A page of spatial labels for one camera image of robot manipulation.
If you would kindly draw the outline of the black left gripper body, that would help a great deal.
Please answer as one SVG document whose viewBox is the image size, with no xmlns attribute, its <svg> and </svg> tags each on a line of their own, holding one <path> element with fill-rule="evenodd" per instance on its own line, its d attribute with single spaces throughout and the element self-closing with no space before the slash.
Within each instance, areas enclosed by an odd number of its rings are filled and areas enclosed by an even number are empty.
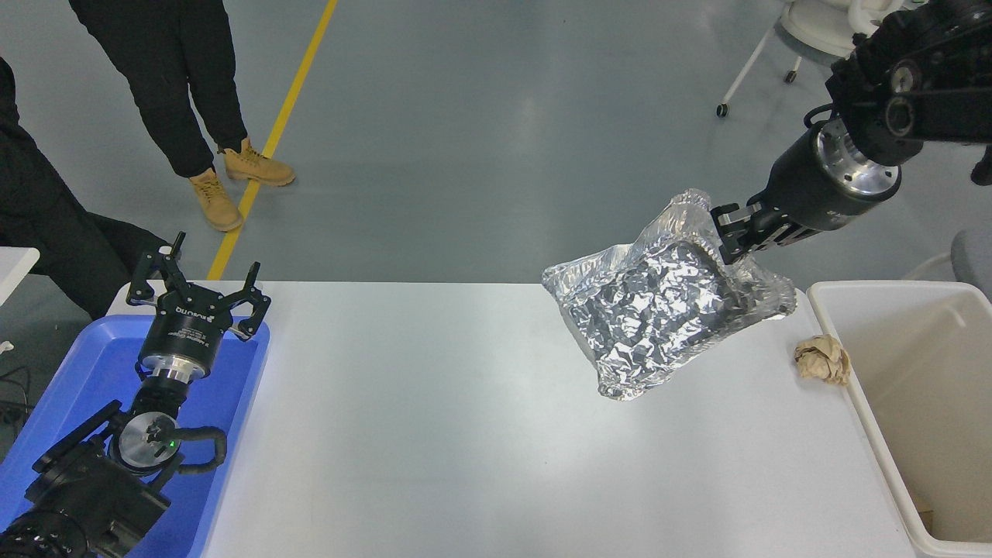
<svg viewBox="0 0 992 558">
<path fill-rule="evenodd" d="M 198 381 L 209 377 L 221 339 L 233 324 L 224 296 L 198 285 L 187 294 L 170 290 L 158 298 L 156 315 L 139 350 L 139 368 L 153 377 Z"/>
</svg>

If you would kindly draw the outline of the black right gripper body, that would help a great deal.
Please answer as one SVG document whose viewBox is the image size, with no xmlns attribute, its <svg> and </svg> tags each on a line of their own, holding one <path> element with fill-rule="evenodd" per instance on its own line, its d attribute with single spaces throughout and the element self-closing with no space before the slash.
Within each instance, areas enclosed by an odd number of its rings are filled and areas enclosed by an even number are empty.
<svg viewBox="0 0 992 558">
<path fill-rule="evenodd" d="M 872 161 L 844 127 L 811 127 L 773 163 L 765 205 L 815 232 L 833 232 L 890 200 L 902 169 Z"/>
</svg>

